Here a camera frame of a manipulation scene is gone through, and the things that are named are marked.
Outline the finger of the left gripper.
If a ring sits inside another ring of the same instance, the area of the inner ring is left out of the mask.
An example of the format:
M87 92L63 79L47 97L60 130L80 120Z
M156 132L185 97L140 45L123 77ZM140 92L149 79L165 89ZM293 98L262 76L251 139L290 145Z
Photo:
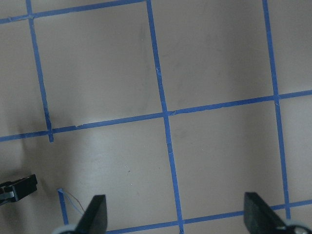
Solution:
M15 181L6 181L0 184L0 201L17 202L37 190L37 177L35 174Z

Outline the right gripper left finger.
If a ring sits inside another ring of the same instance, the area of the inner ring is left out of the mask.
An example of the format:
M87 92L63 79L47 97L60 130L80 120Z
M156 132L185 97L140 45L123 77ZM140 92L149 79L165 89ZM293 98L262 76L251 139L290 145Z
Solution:
M77 224L75 234L105 234L108 226L105 195L93 196L85 213Z

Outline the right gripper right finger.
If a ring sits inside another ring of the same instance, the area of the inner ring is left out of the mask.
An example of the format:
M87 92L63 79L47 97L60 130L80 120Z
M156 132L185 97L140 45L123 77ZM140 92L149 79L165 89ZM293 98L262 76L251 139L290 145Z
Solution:
M256 193L244 194L244 224L250 234L289 234L286 223Z

